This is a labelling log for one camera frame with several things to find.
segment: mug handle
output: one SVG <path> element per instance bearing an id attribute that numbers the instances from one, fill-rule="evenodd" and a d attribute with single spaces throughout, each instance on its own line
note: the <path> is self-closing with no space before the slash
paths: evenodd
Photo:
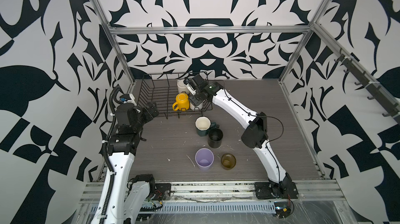
<path id="1" fill-rule="evenodd" d="M 175 106 L 176 106 L 177 104 L 178 104 L 178 103 L 175 102 L 175 103 L 172 105 L 172 109 L 173 109 L 174 111 L 177 111 L 177 110 L 178 110 L 178 107 L 176 107 L 176 109 L 175 109 Z"/>
<path id="2" fill-rule="evenodd" d="M 210 129 L 212 129 L 212 128 L 214 128 L 214 127 L 217 127 L 217 128 L 219 128 L 220 126 L 219 126 L 219 125 L 217 125 L 217 123 L 216 123 L 216 122 L 212 122 L 212 123 L 210 124 Z"/>

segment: black mug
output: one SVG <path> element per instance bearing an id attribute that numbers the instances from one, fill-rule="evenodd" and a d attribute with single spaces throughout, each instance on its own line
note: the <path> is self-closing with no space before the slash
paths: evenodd
<path id="1" fill-rule="evenodd" d="M 212 148 L 221 146 L 224 133 L 217 127 L 214 127 L 208 132 L 208 145 Z"/>

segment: white mug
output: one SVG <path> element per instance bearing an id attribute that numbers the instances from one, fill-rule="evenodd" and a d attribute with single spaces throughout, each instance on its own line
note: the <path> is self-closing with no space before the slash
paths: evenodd
<path id="1" fill-rule="evenodd" d="M 190 109 L 193 111 L 201 110 L 203 108 L 203 103 L 200 103 L 199 106 L 195 107 L 192 103 L 190 103 Z"/>
<path id="2" fill-rule="evenodd" d="M 185 93 L 185 94 L 190 94 L 189 89 L 185 86 L 185 84 L 183 83 L 183 80 L 178 80 L 177 82 L 177 91 L 178 93 Z"/>

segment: black and white patterned wall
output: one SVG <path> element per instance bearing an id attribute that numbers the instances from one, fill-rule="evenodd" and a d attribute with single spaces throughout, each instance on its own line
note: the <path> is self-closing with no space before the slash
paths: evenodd
<path id="1" fill-rule="evenodd" d="M 70 223 L 129 81 L 89 0 L 0 2 L 1 223 Z"/>
<path id="2" fill-rule="evenodd" d="M 301 37 L 301 33 L 119 35 L 117 41 L 135 78 L 206 71 L 211 79 L 254 79 L 279 78 Z"/>
<path id="3" fill-rule="evenodd" d="M 333 0 L 322 25 L 395 97 L 400 0 Z M 315 34 L 284 81 L 323 169 L 359 221 L 400 221 L 400 126 Z"/>
<path id="4" fill-rule="evenodd" d="M 99 0 L 110 25 L 307 25 L 321 0 Z M 120 35 L 136 78 L 211 72 L 212 78 L 278 78 L 300 33 Z"/>

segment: dish rack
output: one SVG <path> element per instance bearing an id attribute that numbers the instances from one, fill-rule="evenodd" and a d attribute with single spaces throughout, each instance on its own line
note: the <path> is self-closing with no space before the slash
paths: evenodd
<path id="1" fill-rule="evenodd" d="M 209 101 L 203 102 L 203 108 L 199 109 L 195 107 L 195 110 L 188 109 L 187 111 L 174 111 L 173 103 L 175 103 L 175 97 L 178 95 L 178 79 L 192 78 L 200 74 L 203 79 L 208 81 L 207 72 L 184 72 L 184 73 L 157 73 L 157 74 L 145 74 L 142 79 L 140 86 L 139 98 L 137 104 L 144 107 L 148 102 L 153 101 L 157 103 L 159 111 L 158 117 L 169 116 L 186 116 L 186 115 L 201 115 L 203 116 L 205 111 L 212 110 L 213 104 Z"/>

